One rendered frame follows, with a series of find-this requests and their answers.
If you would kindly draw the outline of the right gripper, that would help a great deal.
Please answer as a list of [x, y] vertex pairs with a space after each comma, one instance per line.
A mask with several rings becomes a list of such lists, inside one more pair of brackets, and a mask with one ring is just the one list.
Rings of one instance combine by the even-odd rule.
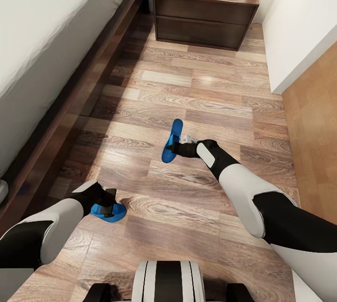
[[179, 142], [174, 142], [173, 145], [167, 146], [166, 149], [172, 150], [171, 151], [172, 153], [180, 155], [182, 157], [192, 158], [188, 154], [188, 147], [190, 145], [191, 144], [183, 144], [183, 143], [179, 143]]

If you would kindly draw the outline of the sandal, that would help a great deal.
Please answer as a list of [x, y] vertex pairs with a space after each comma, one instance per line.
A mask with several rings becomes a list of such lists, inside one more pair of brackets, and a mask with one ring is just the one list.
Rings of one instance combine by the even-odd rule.
[[172, 153], [172, 150], [166, 149], [167, 146], [173, 145], [174, 142], [179, 142], [181, 141], [181, 133], [183, 129], [183, 121], [181, 119], [176, 118], [173, 121], [172, 124], [172, 129], [170, 132], [169, 139], [164, 147], [164, 150], [162, 152], [161, 160], [164, 163], [170, 163], [172, 162], [177, 154]]
[[101, 214], [100, 210], [101, 210], [101, 206], [98, 204], [94, 204], [91, 208], [90, 214], [95, 215], [99, 217], [100, 219], [107, 221], [107, 222], [117, 222], [120, 219], [122, 219], [126, 214], [126, 207], [119, 203], [115, 203], [113, 206], [112, 214], [115, 215], [114, 217], [104, 218], [104, 214]]

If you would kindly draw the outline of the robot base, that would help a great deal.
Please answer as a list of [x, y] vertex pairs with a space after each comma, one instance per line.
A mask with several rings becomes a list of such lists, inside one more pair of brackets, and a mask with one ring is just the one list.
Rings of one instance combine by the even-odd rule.
[[[94, 283], [83, 302], [110, 302], [111, 291], [109, 283]], [[243, 283], [228, 283], [226, 292], [227, 302], [254, 302], [247, 287]], [[131, 299], [124, 299], [118, 302], [132, 302]], [[213, 299], [206, 299], [205, 302], [220, 302]]]

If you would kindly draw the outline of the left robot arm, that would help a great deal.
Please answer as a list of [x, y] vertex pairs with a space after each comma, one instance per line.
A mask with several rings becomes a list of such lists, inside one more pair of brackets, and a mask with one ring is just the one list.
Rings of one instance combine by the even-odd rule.
[[0, 302], [9, 298], [42, 265], [52, 263], [94, 204], [104, 218], [112, 214], [117, 190], [97, 180], [84, 183], [50, 208], [29, 216], [0, 239]]

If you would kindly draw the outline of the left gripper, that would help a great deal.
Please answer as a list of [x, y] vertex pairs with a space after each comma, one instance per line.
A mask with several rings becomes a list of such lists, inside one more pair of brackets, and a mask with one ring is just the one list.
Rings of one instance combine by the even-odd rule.
[[109, 189], [105, 189], [105, 191], [107, 191], [109, 197], [108, 197], [108, 200], [104, 204], [100, 205], [101, 206], [100, 213], [104, 214], [104, 218], [114, 217], [115, 215], [112, 214], [112, 211], [113, 211], [113, 206], [115, 204], [115, 197], [116, 197], [117, 190], [115, 188], [109, 188]]

